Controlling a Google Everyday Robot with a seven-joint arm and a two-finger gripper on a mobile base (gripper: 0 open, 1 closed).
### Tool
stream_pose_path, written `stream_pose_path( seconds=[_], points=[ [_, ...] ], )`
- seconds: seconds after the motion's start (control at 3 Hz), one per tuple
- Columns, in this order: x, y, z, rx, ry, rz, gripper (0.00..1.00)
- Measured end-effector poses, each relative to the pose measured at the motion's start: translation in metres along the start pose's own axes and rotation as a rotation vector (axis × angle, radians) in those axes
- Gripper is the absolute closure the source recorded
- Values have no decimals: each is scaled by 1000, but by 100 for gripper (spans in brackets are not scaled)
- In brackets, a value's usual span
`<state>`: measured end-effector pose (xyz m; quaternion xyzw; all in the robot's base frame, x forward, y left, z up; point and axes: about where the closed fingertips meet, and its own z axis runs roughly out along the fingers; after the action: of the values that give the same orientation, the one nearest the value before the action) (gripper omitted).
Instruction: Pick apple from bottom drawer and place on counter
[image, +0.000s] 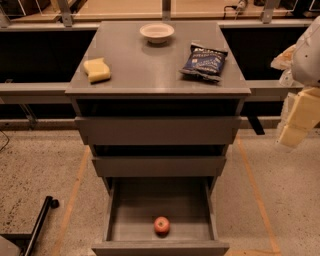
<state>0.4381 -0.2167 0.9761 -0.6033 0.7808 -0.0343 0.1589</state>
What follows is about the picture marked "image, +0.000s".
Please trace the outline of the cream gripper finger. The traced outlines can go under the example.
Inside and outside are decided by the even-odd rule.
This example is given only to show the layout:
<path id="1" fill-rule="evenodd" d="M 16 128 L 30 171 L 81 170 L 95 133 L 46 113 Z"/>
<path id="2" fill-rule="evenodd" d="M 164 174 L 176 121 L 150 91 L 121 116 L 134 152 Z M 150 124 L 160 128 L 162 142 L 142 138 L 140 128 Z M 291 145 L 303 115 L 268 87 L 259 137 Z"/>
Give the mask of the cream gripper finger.
<path id="1" fill-rule="evenodd" d="M 297 94 L 289 93 L 277 127 L 277 143 L 286 148 L 296 148 L 319 122 L 319 87 L 307 87 Z"/>
<path id="2" fill-rule="evenodd" d="M 275 57 L 270 66 L 278 70 L 286 70 L 291 66 L 292 56 L 296 49 L 296 45 L 291 45 L 277 57 Z"/>

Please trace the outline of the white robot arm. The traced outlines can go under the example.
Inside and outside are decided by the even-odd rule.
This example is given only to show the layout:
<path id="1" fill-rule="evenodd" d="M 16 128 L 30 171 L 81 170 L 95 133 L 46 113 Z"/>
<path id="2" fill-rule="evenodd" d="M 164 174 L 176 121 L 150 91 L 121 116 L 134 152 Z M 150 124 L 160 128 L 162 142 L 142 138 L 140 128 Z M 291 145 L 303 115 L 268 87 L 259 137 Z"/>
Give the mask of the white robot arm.
<path id="1" fill-rule="evenodd" d="M 320 17 L 273 59 L 271 67 L 283 70 L 279 79 L 283 86 L 294 82 L 304 86 L 299 93 L 287 95 L 277 126 L 277 147 L 290 151 L 320 122 Z"/>

